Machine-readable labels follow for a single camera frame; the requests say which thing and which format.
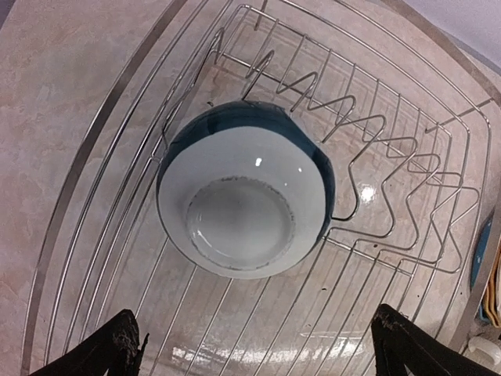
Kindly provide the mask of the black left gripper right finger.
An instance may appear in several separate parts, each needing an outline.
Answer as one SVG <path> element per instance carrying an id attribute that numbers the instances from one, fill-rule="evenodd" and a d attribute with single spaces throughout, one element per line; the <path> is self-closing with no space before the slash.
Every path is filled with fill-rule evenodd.
<path id="1" fill-rule="evenodd" d="M 377 375 L 492 375 L 449 349 L 387 304 L 371 321 Z"/>

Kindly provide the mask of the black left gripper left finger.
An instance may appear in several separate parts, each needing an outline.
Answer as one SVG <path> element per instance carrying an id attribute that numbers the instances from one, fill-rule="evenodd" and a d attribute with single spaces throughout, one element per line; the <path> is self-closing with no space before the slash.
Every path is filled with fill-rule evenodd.
<path id="1" fill-rule="evenodd" d="M 148 339 L 139 338 L 139 325 L 123 309 L 81 344 L 34 372 L 35 375 L 138 375 Z"/>

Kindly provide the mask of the cream ribbed mug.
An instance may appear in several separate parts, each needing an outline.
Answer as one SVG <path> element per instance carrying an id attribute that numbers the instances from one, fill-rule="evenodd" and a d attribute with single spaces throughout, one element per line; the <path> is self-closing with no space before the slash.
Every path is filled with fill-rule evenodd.
<path id="1" fill-rule="evenodd" d="M 471 353 L 475 351 L 484 353 L 492 362 L 497 365 L 501 360 L 500 346 L 481 336 L 475 336 L 468 341 L 468 349 Z"/>

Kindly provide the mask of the yellow polka dot plate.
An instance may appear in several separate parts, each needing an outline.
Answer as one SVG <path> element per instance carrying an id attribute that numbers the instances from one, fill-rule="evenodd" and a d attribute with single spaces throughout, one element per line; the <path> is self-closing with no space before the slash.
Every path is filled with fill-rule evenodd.
<path id="1" fill-rule="evenodd" d="M 494 328 L 500 328 L 500 318 L 497 311 L 496 297 L 497 297 L 497 282 L 500 260 L 500 249 L 496 252 L 494 263 L 491 268 L 488 282 L 486 284 L 485 293 L 483 295 L 481 306 L 479 308 L 479 317 L 484 322 L 491 324 Z"/>

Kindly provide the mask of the blue polka dot plate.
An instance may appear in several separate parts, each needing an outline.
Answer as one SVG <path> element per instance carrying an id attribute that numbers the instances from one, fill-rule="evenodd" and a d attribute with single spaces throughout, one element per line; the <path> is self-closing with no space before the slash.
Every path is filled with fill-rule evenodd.
<path id="1" fill-rule="evenodd" d="M 478 234 L 477 242 L 474 247 L 474 254 L 471 263 L 470 270 L 470 289 L 474 287 L 475 282 L 477 281 L 478 274 L 481 268 L 481 264 L 483 262 L 485 249 L 487 247 L 488 238 L 490 235 L 491 227 L 492 227 L 492 218 L 490 215 L 484 222 L 481 227 L 481 230 Z"/>

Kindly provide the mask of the dark teal bowl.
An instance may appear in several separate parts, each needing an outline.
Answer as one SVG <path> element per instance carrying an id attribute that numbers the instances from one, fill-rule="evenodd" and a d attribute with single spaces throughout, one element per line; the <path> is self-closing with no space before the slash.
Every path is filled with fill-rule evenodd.
<path id="1" fill-rule="evenodd" d="M 330 159 L 282 107 L 240 100 L 207 110 L 171 141 L 156 202 L 189 261 L 255 280 L 292 268 L 321 241 L 335 177 Z"/>

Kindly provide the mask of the wire dish rack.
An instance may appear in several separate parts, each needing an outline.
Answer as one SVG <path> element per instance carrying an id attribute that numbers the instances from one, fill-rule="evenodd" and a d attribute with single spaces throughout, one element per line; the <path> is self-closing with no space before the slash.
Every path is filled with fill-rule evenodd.
<path id="1" fill-rule="evenodd" d="M 325 239 L 293 269 L 233 280 L 183 257 L 154 183 L 190 119 L 285 107 L 336 176 Z M 174 1 L 101 104 L 35 269 L 20 374 L 131 309 L 144 375 L 373 375 L 387 303 L 446 343 L 488 188 L 496 100 L 401 13 L 364 1 Z"/>

